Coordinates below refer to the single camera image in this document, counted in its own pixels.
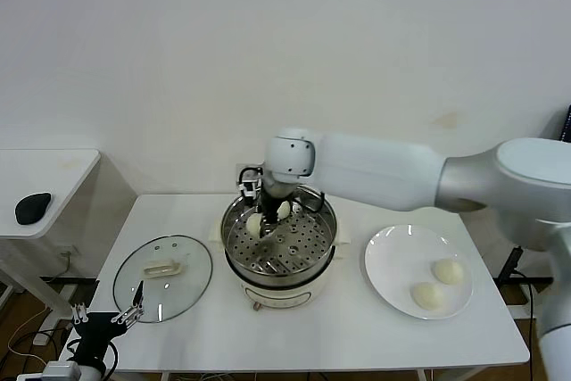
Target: white table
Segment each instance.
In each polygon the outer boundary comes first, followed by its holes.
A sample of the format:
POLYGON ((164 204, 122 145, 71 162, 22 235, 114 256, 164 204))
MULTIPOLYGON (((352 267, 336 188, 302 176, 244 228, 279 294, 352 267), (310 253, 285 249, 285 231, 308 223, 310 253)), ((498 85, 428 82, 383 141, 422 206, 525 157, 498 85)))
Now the white table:
MULTIPOLYGON (((43 236, 98 160, 99 152, 95 149, 0 150, 0 270, 53 310, 42 328, 68 318, 70 305, 18 263, 9 240, 33 240, 43 236), (14 214, 16 204, 28 195, 44 192, 52 194, 44 217, 32 225, 20 225, 14 214)), ((34 344, 46 341, 42 335, 34 344)))
MULTIPOLYGON (((525 343, 458 215, 437 209, 400 213, 330 198, 344 233, 351 236, 349 255, 331 265, 328 283, 314 302, 256 312, 223 253, 208 242, 212 226, 235 197, 137 198, 103 265, 91 311, 117 310, 112 286, 118 268, 140 245, 158 236, 183 234, 201 240, 211 250, 213 273, 208 289, 190 310, 159 324, 137 324, 114 340, 118 371, 389 370, 527 361, 525 343), (467 256, 474 296, 460 315, 414 319, 384 302, 366 282, 361 272, 365 243, 379 229, 398 223, 442 232, 467 256)), ((62 355, 69 357, 68 352, 62 355)), ((112 353, 105 361, 110 367, 112 353)))

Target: white side table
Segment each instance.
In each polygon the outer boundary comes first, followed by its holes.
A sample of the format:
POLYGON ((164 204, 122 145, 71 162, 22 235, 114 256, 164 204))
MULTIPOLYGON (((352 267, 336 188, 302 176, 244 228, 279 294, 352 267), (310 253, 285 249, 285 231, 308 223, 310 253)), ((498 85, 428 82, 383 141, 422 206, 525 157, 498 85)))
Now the white side table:
POLYGON ((95 149, 0 150, 0 271, 53 310, 45 324, 69 318, 70 305, 16 262, 7 240, 33 240, 43 236, 99 157, 95 149), (28 195, 44 192, 52 194, 44 217, 32 225, 20 225, 14 214, 16 204, 28 195))

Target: electrical outlet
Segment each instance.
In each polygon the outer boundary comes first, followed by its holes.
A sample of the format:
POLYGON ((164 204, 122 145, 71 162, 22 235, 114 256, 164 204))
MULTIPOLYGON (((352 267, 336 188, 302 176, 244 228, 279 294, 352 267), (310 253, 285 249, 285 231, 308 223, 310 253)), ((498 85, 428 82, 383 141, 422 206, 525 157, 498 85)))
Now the electrical outlet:
POLYGON ((72 244, 57 244, 55 246, 55 250, 57 251, 57 254, 69 253, 70 256, 79 256, 78 248, 72 244))

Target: cable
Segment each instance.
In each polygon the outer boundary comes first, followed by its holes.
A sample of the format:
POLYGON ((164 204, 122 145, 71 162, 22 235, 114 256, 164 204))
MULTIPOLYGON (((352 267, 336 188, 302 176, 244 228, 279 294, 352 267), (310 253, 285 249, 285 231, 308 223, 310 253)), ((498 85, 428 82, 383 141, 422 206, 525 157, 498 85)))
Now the cable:
POLYGON ((30 323, 30 321, 32 321, 33 319, 35 319, 37 316, 42 315, 46 310, 48 310, 47 305, 44 307, 43 310, 41 310, 38 314, 34 314, 32 317, 30 317, 29 319, 27 319, 26 321, 24 321, 17 329, 16 331, 12 334, 12 336, 10 336, 10 339, 8 340, 8 350, 10 350, 11 352, 13 352, 14 354, 18 354, 19 356, 29 356, 29 357, 33 357, 34 359, 38 359, 39 361, 41 361, 42 363, 44 363, 44 366, 47 366, 47 363, 44 361, 44 359, 42 359, 41 357, 37 356, 36 354, 32 354, 30 352, 25 353, 25 352, 16 352, 12 346, 12 340, 14 339, 14 337, 16 336, 16 334, 18 332, 20 332, 20 329, 22 329, 24 326, 26 326, 28 323, 30 323))
MULTIPOLYGON (((22 341, 24 341, 25 339, 29 338, 30 336, 33 335, 37 335, 37 334, 46 334, 47 332, 55 332, 58 330, 67 330, 64 327, 60 327, 57 329, 47 329, 47 330, 38 330, 38 331, 34 331, 34 332, 28 332, 25 335, 22 335, 20 338, 18 338, 14 344, 12 345, 13 347, 19 345, 22 341)), ((7 351, 4 356, 2 357, 2 359, 0 359, 0 371, 2 371, 2 369, 4 368, 5 363, 8 361, 8 358, 12 355, 12 352, 7 351)))
POLYGON ((49 280, 46 280, 46 283, 51 283, 51 282, 53 282, 55 279, 61 277, 63 274, 66 274, 66 273, 70 270, 70 266, 71 266, 71 252, 65 252, 65 253, 62 253, 62 254, 66 255, 67 258, 68 258, 68 261, 67 261, 67 263, 66 263, 65 269, 64 269, 62 272, 60 272, 59 274, 56 274, 55 276, 53 276, 52 278, 50 278, 49 280))
POLYGON ((107 375, 101 381, 109 381, 109 378, 111 378, 111 375, 113 375, 113 372, 115 372, 115 369, 117 368, 117 363, 119 362, 119 353, 117 352, 117 347, 111 341, 109 342, 109 346, 113 350, 113 355, 115 356, 115 360, 113 361, 113 366, 111 366, 111 370, 107 372, 107 375))
POLYGON ((525 274, 522 274, 517 269, 514 269, 514 274, 523 277, 527 280, 527 290, 529 291, 529 332, 527 334, 527 342, 529 343, 529 381, 534 381, 534 291, 532 290, 532 284, 525 274))
POLYGON ((226 376, 226 377, 232 377, 229 373, 225 373, 225 374, 212 374, 212 375, 209 375, 209 376, 207 376, 207 377, 206 377, 205 375, 206 375, 206 374, 203 374, 203 375, 200 377, 200 381, 206 381, 207 379, 220 378, 220 377, 224 377, 224 376, 226 376))
POLYGON ((79 341, 81 341, 81 339, 74 339, 73 341, 69 341, 68 344, 65 346, 65 348, 68 350, 68 352, 70 352, 71 354, 75 354, 75 350, 73 350, 71 348, 72 345, 77 344, 79 341))
MULTIPOLYGON (((51 335, 46 334, 46 333, 44 333, 44 332, 36 332, 35 335, 45 335, 45 336, 47 336, 48 342, 51 343, 51 345, 54 347, 54 360, 57 360, 57 357, 58 357, 59 353, 58 353, 58 351, 57 351, 57 345, 55 344, 54 338, 53 338, 51 335)), ((32 340, 32 342, 31 342, 31 344, 29 345, 29 348, 28 348, 28 354, 31 353, 33 347, 34 347, 34 341, 32 340)), ((22 368, 21 368, 21 373, 22 373, 22 374, 25 374, 25 373, 26 373, 26 366, 28 366, 28 359, 29 359, 29 356, 26 356, 26 359, 24 360, 24 365, 23 365, 22 368)))

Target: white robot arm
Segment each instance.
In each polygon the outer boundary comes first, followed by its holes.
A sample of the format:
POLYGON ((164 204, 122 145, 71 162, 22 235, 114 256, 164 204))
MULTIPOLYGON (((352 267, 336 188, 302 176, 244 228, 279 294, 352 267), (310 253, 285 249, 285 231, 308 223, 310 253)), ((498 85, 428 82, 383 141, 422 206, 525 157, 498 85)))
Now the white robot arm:
POLYGON ((288 128, 269 141, 263 165, 262 231, 298 184, 396 211, 499 209, 510 238, 547 243, 558 291, 543 307, 538 336, 552 381, 568 379, 571 359, 571 145, 519 138, 490 151, 444 158, 423 145, 288 128))

